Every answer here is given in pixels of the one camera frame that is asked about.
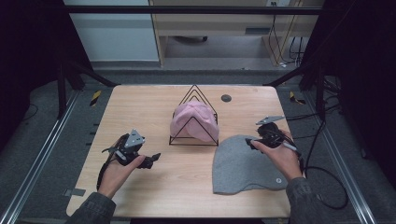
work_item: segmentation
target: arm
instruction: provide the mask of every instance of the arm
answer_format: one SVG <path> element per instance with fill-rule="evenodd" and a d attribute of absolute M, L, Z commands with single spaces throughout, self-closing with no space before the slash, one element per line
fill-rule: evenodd
<path fill-rule="evenodd" d="M 66 224 L 110 223 L 116 209 L 116 204 L 111 199 L 131 172 L 144 159 L 145 156 L 139 156 L 126 166 L 119 164 L 117 161 L 112 161 L 103 174 L 102 184 L 98 192 L 92 193 L 81 207 L 66 221 Z"/>
<path fill-rule="evenodd" d="M 282 132 L 291 138 L 290 133 Z M 290 202 L 290 223 L 332 223 L 317 194 L 312 191 L 308 180 L 301 173 L 297 154 L 293 150 L 283 144 L 275 148 L 267 147 L 258 141 L 251 141 L 251 144 L 265 153 L 288 179 L 286 193 Z"/>

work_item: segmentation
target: gray sleeve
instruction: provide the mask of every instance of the gray sleeve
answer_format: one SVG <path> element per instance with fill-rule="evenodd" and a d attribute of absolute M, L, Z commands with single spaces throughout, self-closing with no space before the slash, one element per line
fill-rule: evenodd
<path fill-rule="evenodd" d="M 291 224 L 332 223 L 330 215 L 305 178 L 292 179 L 286 193 L 290 202 Z"/>
<path fill-rule="evenodd" d="M 92 193 L 88 199 L 76 210 L 67 223 L 107 224 L 113 218 L 116 204 L 100 193 Z"/>

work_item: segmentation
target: black horizontal bar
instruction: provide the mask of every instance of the black horizontal bar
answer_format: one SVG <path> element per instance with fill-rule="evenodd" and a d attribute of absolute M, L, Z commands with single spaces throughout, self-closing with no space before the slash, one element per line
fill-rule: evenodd
<path fill-rule="evenodd" d="M 321 7 L 153 7 L 153 6 L 43 6 L 44 9 L 68 13 L 105 14 L 255 14 L 255 15 L 321 15 L 341 10 Z"/>

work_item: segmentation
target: pink hat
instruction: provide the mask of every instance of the pink hat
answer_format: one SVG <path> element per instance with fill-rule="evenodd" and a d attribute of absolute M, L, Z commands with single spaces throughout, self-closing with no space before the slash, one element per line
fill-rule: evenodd
<path fill-rule="evenodd" d="M 172 137 L 194 137 L 204 142 L 219 139 L 219 126 L 212 109 L 199 101 L 179 105 L 175 110 L 170 129 Z"/>

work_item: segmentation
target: hand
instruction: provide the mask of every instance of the hand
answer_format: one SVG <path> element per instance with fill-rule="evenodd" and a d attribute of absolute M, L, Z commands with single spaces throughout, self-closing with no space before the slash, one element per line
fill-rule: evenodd
<path fill-rule="evenodd" d="M 125 183 L 125 180 L 131 172 L 138 167 L 144 159 L 145 156 L 140 155 L 126 166 L 121 165 L 117 160 L 112 161 L 103 174 L 98 193 L 112 199 L 123 183 Z"/>
<path fill-rule="evenodd" d="M 283 130 L 280 131 L 287 137 L 291 138 L 290 133 Z M 283 144 L 279 147 L 270 148 L 265 144 L 254 140 L 251 141 L 251 145 L 265 153 L 265 155 L 271 159 L 276 168 L 288 179 L 289 182 L 296 177 L 303 177 L 303 174 L 300 171 L 298 157 L 290 148 L 285 147 Z"/>

